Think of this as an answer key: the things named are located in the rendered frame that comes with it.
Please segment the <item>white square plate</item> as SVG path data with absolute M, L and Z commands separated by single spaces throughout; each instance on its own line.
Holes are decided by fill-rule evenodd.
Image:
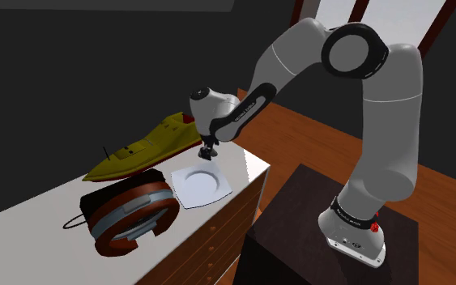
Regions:
M 185 209 L 208 206 L 232 193 L 218 165 L 209 161 L 171 173 L 174 192 Z

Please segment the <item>wooden chest of drawers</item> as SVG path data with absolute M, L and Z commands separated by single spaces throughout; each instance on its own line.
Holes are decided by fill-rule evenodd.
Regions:
M 234 142 L 214 158 L 232 193 L 207 206 L 181 208 L 159 236 L 148 232 L 123 257 L 101 257 L 86 225 L 65 230 L 79 215 L 79 199 L 104 187 L 82 178 L 0 212 L 0 285 L 161 285 L 180 268 L 198 268 L 258 209 L 269 164 Z

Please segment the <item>window with dark red frame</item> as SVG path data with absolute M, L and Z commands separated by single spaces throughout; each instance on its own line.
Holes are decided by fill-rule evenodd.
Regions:
M 456 9 L 456 0 L 296 0 L 291 24 L 313 17 L 333 28 L 366 23 L 387 44 L 412 44 L 425 56 Z

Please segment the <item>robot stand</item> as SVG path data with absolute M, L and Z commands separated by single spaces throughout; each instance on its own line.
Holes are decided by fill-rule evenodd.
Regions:
M 419 285 L 418 223 L 384 206 L 386 259 L 372 268 L 332 249 L 317 218 L 342 185 L 299 165 L 247 231 L 232 285 Z

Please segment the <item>yellow toy boat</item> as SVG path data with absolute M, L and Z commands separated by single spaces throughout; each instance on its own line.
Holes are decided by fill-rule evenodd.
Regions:
M 183 112 L 161 121 L 144 138 L 108 155 L 83 181 L 115 181 L 144 172 L 202 143 L 194 118 Z

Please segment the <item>brown round appliance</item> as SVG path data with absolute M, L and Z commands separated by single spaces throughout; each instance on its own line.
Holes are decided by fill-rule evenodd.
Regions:
M 79 208 L 98 254 L 120 257 L 138 248 L 140 236 L 166 232 L 180 204 L 164 174 L 151 168 L 83 195 Z

